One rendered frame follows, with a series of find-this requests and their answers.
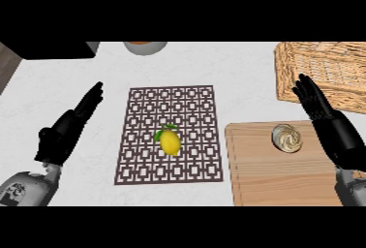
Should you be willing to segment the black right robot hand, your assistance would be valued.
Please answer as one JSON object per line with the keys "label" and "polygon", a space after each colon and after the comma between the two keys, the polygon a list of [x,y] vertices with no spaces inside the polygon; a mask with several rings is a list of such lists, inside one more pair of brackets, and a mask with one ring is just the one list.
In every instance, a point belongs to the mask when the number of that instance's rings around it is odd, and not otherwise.
{"label": "black right robot hand", "polygon": [[344,170],[366,172],[366,143],[344,113],[332,108],[323,91],[304,74],[298,75],[292,90],[333,164]]}

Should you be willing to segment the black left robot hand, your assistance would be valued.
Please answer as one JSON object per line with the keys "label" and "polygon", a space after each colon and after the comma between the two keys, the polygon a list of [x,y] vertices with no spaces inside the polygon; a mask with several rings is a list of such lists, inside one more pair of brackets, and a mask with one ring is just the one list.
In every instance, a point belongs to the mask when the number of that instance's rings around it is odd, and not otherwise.
{"label": "black left robot hand", "polygon": [[38,131],[38,150],[34,160],[60,166],[69,158],[81,132],[103,100],[103,83],[99,81],[84,94],[73,109],[69,109],[51,127]]}

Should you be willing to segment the wooden cutting board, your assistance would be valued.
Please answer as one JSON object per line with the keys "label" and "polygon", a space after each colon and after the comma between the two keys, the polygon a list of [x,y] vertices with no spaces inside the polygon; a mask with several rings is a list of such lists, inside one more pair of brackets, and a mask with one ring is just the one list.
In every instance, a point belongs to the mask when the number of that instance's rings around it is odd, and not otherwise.
{"label": "wooden cutting board", "polygon": [[341,205],[335,166],[310,121],[287,121],[302,146],[286,153],[271,142],[279,122],[230,123],[225,146],[236,205]]}

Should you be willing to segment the wicker basket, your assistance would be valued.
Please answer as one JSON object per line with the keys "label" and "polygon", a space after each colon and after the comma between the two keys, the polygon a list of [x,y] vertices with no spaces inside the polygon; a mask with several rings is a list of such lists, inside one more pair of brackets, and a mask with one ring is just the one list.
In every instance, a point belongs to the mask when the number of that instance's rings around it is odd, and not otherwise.
{"label": "wicker basket", "polygon": [[276,97],[298,102],[298,75],[310,76],[335,109],[366,114],[366,42],[280,42],[274,47]]}

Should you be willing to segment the brown patterned placemat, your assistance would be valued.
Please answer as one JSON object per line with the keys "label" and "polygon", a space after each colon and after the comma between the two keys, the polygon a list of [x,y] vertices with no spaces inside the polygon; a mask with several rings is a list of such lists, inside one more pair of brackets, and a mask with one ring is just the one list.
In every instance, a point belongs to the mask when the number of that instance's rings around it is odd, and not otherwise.
{"label": "brown patterned placemat", "polygon": [[212,87],[133,88],[113,183],[189,183],[221,179]]}

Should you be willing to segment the yellow lemon with leaves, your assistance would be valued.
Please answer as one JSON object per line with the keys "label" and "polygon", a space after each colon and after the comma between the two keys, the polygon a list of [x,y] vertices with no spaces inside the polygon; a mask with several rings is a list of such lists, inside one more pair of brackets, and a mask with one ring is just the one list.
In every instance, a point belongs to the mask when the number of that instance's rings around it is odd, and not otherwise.
{"label": "yellow lemon with leaves", "polygon": [[166,155],[175,156],[180,150],[181,141],[175,133],[177,127],[172,124],[162,124],[155,133],[155,141]]}

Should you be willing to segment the black appliance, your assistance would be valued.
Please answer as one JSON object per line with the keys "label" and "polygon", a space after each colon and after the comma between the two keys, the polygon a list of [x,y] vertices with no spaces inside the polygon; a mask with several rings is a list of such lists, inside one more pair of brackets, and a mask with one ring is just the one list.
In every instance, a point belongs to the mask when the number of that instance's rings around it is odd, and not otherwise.
{"label": "black appliance", "polygon": [[26,60],[85,59],[97,53],[99,42],[7,42],[3,45]]}

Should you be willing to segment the grey bowl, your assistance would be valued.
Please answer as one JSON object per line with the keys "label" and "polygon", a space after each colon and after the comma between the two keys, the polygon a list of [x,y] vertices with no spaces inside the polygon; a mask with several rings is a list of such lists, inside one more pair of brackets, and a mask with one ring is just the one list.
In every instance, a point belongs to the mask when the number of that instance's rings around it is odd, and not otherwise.
{"label": "grey bowl", "polygon": [[135,44],[130,42],[124,43],[127,50],[133,54],[141,55],[141,56],[158,53],[164,49],[165,45],[166,45],[166,42],[147,42],[144,44]]}

